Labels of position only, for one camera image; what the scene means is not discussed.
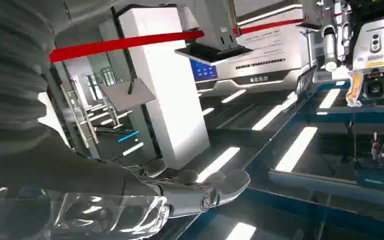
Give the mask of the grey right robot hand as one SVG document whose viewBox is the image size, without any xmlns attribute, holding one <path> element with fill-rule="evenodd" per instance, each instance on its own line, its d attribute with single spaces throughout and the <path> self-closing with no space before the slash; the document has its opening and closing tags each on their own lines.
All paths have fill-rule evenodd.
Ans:
<svg viewBox="0 0 384 240">
<path fill-rule="evenodd" d="M 157 180 L 72 152 L 54 133 L 31 147 L 0 142 L 0 240 L 142 240 L 169 219 L 236 199 L 242 169 L 202 183 Z"/>
</svg>

